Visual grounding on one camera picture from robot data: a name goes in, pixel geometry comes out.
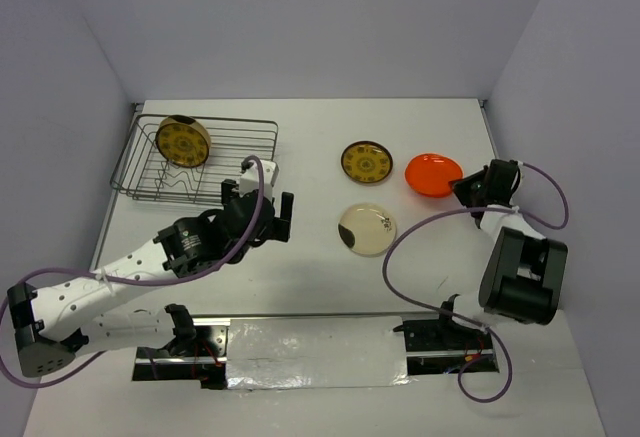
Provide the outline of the yellow patterned plate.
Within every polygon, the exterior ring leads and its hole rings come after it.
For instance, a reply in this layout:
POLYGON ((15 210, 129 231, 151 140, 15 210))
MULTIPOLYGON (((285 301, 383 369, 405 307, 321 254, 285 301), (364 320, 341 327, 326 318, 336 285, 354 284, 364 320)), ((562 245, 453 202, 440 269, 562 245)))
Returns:
POLYGON ((340 166, 351 181, 376 185, 390 176, 394 162, 386 147, 374 141, 361 140, 343 150, 340 166))

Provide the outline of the orange plate front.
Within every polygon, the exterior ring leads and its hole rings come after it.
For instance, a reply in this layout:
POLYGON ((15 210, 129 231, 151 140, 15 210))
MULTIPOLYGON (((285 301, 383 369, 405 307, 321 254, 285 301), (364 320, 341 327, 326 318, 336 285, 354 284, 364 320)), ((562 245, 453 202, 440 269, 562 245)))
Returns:
POLYGON ((463 170, 448 157, 425 153, 410 160, 404 177, 414 192, 430 198, 445 198, 452 194, 451 183, 463 178, 463 170))

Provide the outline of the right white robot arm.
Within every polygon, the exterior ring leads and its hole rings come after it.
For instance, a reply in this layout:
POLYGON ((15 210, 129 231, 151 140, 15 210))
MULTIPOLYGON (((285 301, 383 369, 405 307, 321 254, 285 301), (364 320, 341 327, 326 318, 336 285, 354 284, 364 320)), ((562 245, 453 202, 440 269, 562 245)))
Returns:
POLYGON ((484 330, 508 321, 546 326, 556 315, 568 247, 535 230, 513 202, 525 166, 494 159, 450 183, 493 249, 478 291, 454 294, 442 302, 445 314, 434 328, 437 341, 446 348, 460 346, 472 327, 484 330))

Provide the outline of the pink floral plate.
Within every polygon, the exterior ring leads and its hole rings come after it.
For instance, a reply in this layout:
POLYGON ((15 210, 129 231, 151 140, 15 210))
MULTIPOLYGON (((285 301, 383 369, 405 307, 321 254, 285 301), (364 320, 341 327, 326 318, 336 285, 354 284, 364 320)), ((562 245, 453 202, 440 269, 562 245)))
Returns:
POLYGON ((364 257, 384 254, 397 236, 395 218, 387 209, 374 203, 349 206, 341 215, 337 229, 343 244, 364 257))

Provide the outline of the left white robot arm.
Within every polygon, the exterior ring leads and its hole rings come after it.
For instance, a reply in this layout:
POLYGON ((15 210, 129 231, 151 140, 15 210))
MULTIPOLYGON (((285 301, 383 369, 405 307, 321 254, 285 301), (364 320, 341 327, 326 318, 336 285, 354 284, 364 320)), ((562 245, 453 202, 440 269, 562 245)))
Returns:
POLYGON ((199 280, 273 240, 288 242, 294 196, 274 207, 269 183, 237 190, 223 184, 223 205, 175 221, 125 257, 94 271, 52 268, 69 275, 58 285, 37 288, 32 272, 10 287, 1 313, 11 317, 21 373, 2 375, 15 385, 38 389, 41 377, 85 355, 95 361, 109 350, 160 346, 176 356, 195 346, 196 331, 185 306, 168 304, 160 313, 116 309, 157 289, 199 280))

